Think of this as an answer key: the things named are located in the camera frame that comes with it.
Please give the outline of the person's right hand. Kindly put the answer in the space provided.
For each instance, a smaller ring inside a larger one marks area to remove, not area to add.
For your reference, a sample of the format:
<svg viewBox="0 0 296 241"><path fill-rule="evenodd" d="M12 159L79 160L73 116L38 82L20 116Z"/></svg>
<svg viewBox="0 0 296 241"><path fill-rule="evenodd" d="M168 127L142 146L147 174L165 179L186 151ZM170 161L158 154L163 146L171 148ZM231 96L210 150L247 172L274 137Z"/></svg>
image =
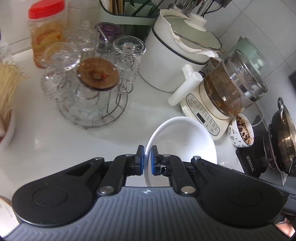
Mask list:
<svg viewBox="0 0 296 241"><path fill-rule="evenodd" d="M277 223L275 226L288 237L292 237L295 233L292 224L287 218L285 218L283 222Z"/></svg>

